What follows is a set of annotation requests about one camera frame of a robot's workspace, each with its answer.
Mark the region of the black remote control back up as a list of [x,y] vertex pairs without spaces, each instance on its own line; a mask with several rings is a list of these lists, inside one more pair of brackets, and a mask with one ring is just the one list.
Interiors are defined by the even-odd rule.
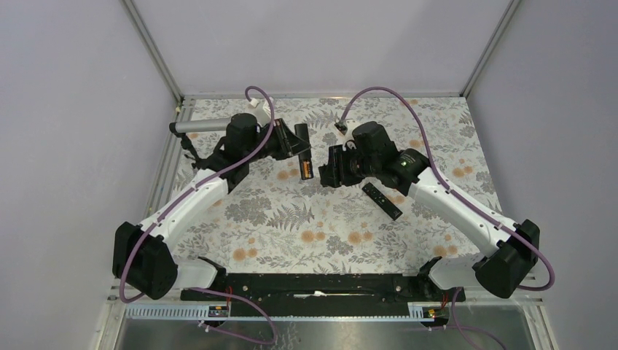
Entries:
[[306,123],[296,124],[294,130],[296,135],[307,144],[306,148],[298,154],[298,159],[301,180],[309,180],[314,177],[314,173],[308,125]]

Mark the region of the orange battery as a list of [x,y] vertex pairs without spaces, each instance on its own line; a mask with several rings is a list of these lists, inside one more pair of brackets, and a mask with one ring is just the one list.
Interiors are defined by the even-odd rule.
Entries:
[[308,163],[303,163],[303,177],[304,179],[310,178],[310,169]]

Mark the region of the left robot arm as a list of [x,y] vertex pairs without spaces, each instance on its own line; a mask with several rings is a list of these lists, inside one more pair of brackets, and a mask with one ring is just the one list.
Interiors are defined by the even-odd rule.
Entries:
[[244,180],[251,163],[293,157],[299,158],[304,177],[313,178],[306,124],[289,128],[282,119],[275,119],[261,126],[252,114],[233,115],[213,152],[195,158],[195,177],[179,194],[140,223],[123,222],[117,228],[112,273],[120,279],[120,289],[130,285],[138,290],[134,297],[121,294],[121,300],[131,303],[143,296],[158,300],[173,288],[193,287],[210,300],[223,296],[226,281],[214,263],[175,260],[173,248],[203,210]]

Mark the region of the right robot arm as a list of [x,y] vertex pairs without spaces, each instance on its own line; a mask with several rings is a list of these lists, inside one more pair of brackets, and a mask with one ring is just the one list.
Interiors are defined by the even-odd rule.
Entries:
[[416,149],[397,149],[385,128],[376,122],[335,123],[339,144],[328,149],[319,166],[324,187],[350,187],[376,178],[385,187],[412,198],[449,222],[479,250],[471,257],[439,258],[428,263],[418,291],[436,300],[447,289],[483,287],[507,299],[536,264],[540,229],[526,220],[517,223],[465,193],[444,178]]

